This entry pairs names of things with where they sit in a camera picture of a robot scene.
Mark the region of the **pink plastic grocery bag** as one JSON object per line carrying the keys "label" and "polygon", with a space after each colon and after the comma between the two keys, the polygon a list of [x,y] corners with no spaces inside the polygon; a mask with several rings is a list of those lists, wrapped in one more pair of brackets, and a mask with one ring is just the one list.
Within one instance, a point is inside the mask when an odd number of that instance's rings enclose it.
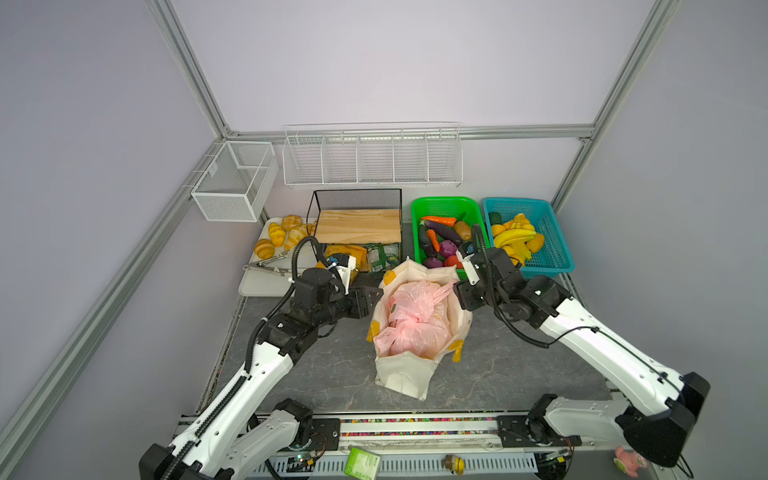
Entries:
{"label": "pink plastic grocery bag", "polygon": [[452,338],[448,299],[453,283],[406,282],[388,300],[387,323],[373,337],[379,357],[410,352],[434,359]]}

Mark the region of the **white canvas tote bag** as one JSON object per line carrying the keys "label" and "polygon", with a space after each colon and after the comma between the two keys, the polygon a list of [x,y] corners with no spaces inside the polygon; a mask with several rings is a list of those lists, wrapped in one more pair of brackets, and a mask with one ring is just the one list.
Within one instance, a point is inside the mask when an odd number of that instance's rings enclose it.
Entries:
{"label": "white canvas tote bag", "polygon": [[460,305],[458,282],[454,267],[430,269],[413,260],[385,273],[367,334],[377,385],[424,401],[442,359],[461,360],[472,314]]}

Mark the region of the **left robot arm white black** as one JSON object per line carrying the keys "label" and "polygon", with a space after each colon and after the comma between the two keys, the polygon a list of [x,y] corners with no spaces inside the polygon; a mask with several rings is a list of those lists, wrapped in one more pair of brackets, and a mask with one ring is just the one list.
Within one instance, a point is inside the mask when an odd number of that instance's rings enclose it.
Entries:
{"label": "left robot arm white black", "polygon": [[291,283],[278,304],[252,331],[242,366],[203,413],[169,445],[151,445],[139,461],[143,479],[245,479],[280,450],[310,442],[313,413],[291,399],[280,402],[252,429],[246,426],[270,391],[341,319],[369,317],[381,289],[351,284],[348,267],[331,262],[313,236],[319,267],[299,270],[291,259]]}

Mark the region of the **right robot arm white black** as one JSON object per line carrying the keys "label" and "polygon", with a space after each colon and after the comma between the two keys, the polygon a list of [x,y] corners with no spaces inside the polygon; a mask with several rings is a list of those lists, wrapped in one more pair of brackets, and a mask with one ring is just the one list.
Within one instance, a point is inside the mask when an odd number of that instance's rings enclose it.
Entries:
{"label": "right robot arm white black", "polygon": [[608,401],[541,396],[525,420],[531,441],[544,446],[578,436],[629,446],[660,467],[686,466],[683,450],[710,383],[653,360],[552,278],[524,278],[504,250],[488,246],[479,225],[471,245],[470,255],[459,255],[467,277],[454,287],[464,310],[489,307],[520,340],[540,349],[567,347],[618,390]]}

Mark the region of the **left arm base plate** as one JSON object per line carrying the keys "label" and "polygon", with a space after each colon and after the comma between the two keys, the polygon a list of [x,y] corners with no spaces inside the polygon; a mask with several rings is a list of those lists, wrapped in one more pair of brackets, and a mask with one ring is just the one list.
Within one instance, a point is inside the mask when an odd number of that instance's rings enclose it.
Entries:
{"label": "left arm base plate", "polygon": [[341,420],[335,417],[313,418],[299,425],[290,451],[336,451],[341,440]]}

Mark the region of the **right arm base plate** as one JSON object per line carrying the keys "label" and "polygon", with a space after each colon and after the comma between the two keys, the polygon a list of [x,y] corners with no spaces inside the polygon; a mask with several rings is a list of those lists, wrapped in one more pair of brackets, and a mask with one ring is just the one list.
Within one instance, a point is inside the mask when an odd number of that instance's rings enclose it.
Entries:
{"label": "right arm base plate", "polygon": [[578,447],[583,444],[578,435],[560,436],[543,424],[531,427],[523,414],[500,415],[496,421],[497,435],[504,448]]}

